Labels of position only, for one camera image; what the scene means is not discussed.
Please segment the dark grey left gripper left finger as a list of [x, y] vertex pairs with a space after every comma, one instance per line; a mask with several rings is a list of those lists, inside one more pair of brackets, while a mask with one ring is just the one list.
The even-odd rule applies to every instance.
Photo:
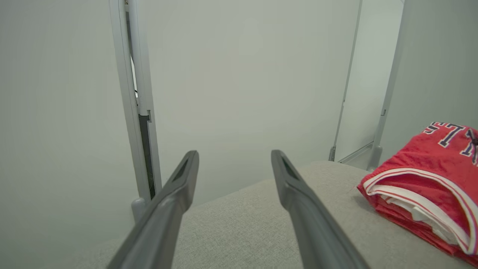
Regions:
[[193, 203], [199, 153], [188, 151], [118, 249], [109, 269], [170, 269], [181, 219]]

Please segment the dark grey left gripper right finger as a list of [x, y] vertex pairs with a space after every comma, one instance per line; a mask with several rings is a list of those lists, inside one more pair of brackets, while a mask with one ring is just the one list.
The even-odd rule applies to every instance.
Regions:
[[270, 153], [280, 204], [288, 211], [305, 269], [368, 269], [369, 264], [280, 150]]

